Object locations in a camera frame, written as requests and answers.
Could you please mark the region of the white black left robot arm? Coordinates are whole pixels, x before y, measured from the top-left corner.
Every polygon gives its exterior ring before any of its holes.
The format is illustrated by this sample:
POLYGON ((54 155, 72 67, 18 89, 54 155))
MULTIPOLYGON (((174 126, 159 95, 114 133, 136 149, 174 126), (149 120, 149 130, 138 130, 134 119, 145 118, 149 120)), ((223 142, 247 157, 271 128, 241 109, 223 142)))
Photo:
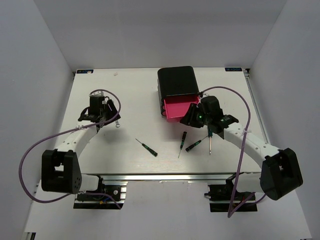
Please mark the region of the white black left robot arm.
POLYGON ((41 158, 41 187, 46 192, 77 194, 87 192, 94 199, 105 196, 106 187, 100 177, 82 174, 79 157, 99 130, 120 119, 114 102, 102 95, 91 96, 89 106, 80 114, 77 128, 54 150, 46 150, 41 158))

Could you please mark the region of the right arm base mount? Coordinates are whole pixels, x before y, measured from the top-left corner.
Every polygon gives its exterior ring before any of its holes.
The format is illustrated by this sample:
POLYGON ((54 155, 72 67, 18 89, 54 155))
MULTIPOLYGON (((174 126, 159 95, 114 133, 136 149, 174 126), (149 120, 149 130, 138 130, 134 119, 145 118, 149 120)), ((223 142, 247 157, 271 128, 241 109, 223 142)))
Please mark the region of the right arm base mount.
MULTIPOLYGON (((228 212, 230 200, 233 191, 233 183, 229 183, 229 179, 233 180, 236 173, 227 174, 222 179, 210 180, 207 183, 208 191, 204 193, 204 197, 209 200, 210 212, 211 213, 222 213, 228 212)), ((235 191, 232 207, 236 208, 241 204, 251 192, 239 192, 235 191)), ((237 212, 257 212, 256 196, 253 195, 246 203, 244 203, 237 212)))

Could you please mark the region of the silver combination wrench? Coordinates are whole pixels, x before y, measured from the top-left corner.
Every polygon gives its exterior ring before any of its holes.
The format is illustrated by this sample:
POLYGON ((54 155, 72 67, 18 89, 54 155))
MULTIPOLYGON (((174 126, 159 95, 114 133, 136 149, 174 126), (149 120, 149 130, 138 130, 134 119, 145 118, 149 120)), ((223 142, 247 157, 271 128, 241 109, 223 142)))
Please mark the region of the silver combination wrench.
MULTIPOLYGON (((113 117, 117 114, 118 110, 116 109, 116 106, 115 106, 114 102, 113 102, 111 99, 109 99, 109 100, 107 101, 107 105, 108 105, 108 110, 109 110, 108 118, 111 119, 111 118, 113 118, 113 117)), ((119 119, 120 119, 120 118, 121 118, 121 116, 120 116, 120 114, 118 114, 118 115, 113 119, 113 122, 115 122, 115 127, 116 127, 116 128, 119 128, 119 127, 121 126, 120 123, 119 123, 119 119)))

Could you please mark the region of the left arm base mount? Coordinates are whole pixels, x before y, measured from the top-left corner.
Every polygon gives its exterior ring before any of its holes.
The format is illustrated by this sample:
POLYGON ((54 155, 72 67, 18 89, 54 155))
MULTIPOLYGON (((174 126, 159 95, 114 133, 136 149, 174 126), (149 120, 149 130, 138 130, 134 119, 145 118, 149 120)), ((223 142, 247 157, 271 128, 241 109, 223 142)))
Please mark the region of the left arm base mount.
POLYGON ((126 199, 127 182, 100 177, 97 190, 76 194, 73 208, 79 210, 121 210, 126 199))

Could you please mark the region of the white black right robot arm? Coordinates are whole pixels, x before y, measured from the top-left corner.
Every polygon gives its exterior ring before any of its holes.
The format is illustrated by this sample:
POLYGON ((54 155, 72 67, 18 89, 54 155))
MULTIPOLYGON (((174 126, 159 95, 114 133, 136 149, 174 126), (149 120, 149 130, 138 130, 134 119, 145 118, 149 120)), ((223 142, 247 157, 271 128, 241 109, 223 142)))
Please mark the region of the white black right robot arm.
POLYGON ((260 173, 240 173, 226 180, 226 195, 236 200, 243 193, 264 193, 276 201, 303 184, 296 153, 266 143, 245 130, 239 120, 224 114, 214 96, 190 104, 181 124, 194 128, 207 126, 209 130, 243 150, 260 167, 260 173))

